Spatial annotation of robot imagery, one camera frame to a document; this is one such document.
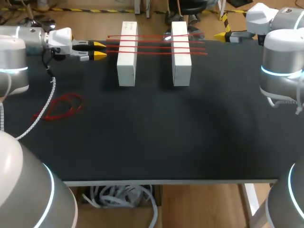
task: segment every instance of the yellow and black tape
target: yellow and black tape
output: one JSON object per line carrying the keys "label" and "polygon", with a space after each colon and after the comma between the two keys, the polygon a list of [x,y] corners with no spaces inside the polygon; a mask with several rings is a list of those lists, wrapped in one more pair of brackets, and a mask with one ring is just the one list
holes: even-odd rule
{"label": "yellow and black tape", "polygon": [[224,13],[223,17],[222,17],[222,20],[224,21],[224,25],[225,25],[225,28],[226,28],[226,32],[230,32],[231,31],[231,28],[230,28],[230,25],[228,23],[228,14],[227,13]]}
{"label": "yellow and black tape", "polygon": [[231,31],[230,32],[221,32],[221,33],[214,35],[214,38],[221,42],[230,42],[231,35],[232,35]]}
{"label": "yellow and black tape", "polygon": [[[25,8],[1,8],[0,10],[4,11],[25,11]],[[76,9],[76,8],[50,8],[49,11],[61,11],[61,12],[86,12],[86,13],[134,13],[133,9],[125,9],[125,10],[114,10],[114,9]],[[246,11],[242,10],[226,10],[224,13],[243,13],[246,14]],[[153,13],[156,14],[166,14],[165,11],[154,10]],[[214,13],[219,14],[217,11],[213,10],[204,10],[202,13]]]}
{"label": "yellow and black tape", "polygon": [[[24,8],[1,8],[3,11],[25,11]],[[86,13],[134,13],[133,9],[130,10],[113,10],[113,9],[74,9],[74,8],[50,8],[49,11],[61,12],[86,12]]]}

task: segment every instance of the black tabletop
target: black tabletop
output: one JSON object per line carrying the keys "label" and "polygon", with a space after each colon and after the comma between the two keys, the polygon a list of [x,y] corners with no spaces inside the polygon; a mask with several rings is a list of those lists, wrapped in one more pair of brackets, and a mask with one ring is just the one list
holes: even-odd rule
{"label": "black tabletop", "polygon": [[[171,56],[140,55],[135,87],[119,87],[116,54],[52,62],[59,97],[83,98],[66,119],[41,121],[21,142],[64,181],[276,179],[302,152],[303,115],[271,108],[259,90],[262,47],[206,41],[189,87],[173,87]],[[29,90],[4,102],[18,136],[45,103],[50,78],[28,61]]]}

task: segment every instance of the red wire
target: red wire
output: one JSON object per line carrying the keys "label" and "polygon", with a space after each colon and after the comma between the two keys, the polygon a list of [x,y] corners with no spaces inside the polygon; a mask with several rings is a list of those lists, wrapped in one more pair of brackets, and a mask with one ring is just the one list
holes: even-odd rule
{"label": "red wire", "polygon": [[205,50],[204,47],[155,47],[155,46],[122,46],[122,45],[107,45],[107,48],[154,48],[154,49],[175,49],[175,48],[189,48],[189,49],[195,49],[195,50]]}
{"label": "red wire", "polygon": [[[203,32],[200,33],[189,33],[185,35],[173,35],[173,36],[166,36],[166,37],[185,37],[185,36],[198,36],[198,35],[204,35]],[[164,37],[164,35],[110,35],[110,37]]]}
{"label": "red wire", "polygon": [[190,54],[190,55],[208,55],[206,52],[138,52],[138,51],[109,51],[107,53],[135,53],[141,55],[172,55],[172,54]]}
{"label": "red wire", "polygon": [[[80,100],[80,105],[78,106],[77,109],[75,109],[73,107],[73,102],[71,100],[71,98],[69,96],[74,96],[76,98],[78,98]],[[69,111],[67,111],[66,113],[64,114],[61,114],[61,115],[49,115],[50,112],[53,110],[55,104],[57,104],[57,102],[63,102],[63,101],[66,101],[67,103],[69,103],[71,105]],[[82,108],[82,98],[80,95],[78,94],[74,94],[74,93],[69,93],[69,94],[64,94],[62,95],[61,97],[57,98],[57,99],[54,99],[51,103],[51,106],[50,108],[48,109],[47,113],[45,116],[43,116],[41,119],[43,120],[59,120],[59,119],[62,119],[62,118],[65,118],[65,117],[69,117],[69,116],[72,116],[73,114],[75,114],[76,112],[78,112],[80,109]],[[38,117],[38,114],[35,114],[33,117],[32,117],[32,121]]]}
{"label": "red wire", "polygon": [[106,41],[133,41],[142,43],[194,43],[194,44],[204,44],[201,41],[173,41],[173,40],[131,40],[131,39],[107,39]]}

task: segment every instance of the wooden floor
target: wooden floor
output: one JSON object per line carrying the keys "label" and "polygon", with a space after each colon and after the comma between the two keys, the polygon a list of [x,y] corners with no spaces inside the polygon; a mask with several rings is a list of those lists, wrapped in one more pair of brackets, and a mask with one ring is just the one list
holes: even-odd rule
{"label": "wooden floor", "polygon": [[[165,1],[152,1],[152,10],[165,11]],[[295,7],[293,0],[260,0],[269,7]],[[304,0],[298,0],[304,6]],[[247,10],[254,3],[241,9]],[[227,4],[227,10],[233,9]],[[90,14],[83,12],[49,12],[57,21],[57,28],[71,27],[76,39],[105,40],[107,35],[120,34],[123,21],[137,21],[139,34],[163,34],[168,28],[164,15],[152,14]],[[222,21],[216,14],[203,14],[195,26],[201,29],[206,39],[225,32]],[[233,31],[246,30],[242,14],[230,13],[228,21]],[[269,192],[268,184],[256,185],[259,203]],[[80,207],[77,228],[143,228],[152,219],[151,208],[137,209],[88,209]],[[246,213],[243,210],[241,194],[236,184],[164,186],[162,206],[159,207],[157,228],[245,228]]]}

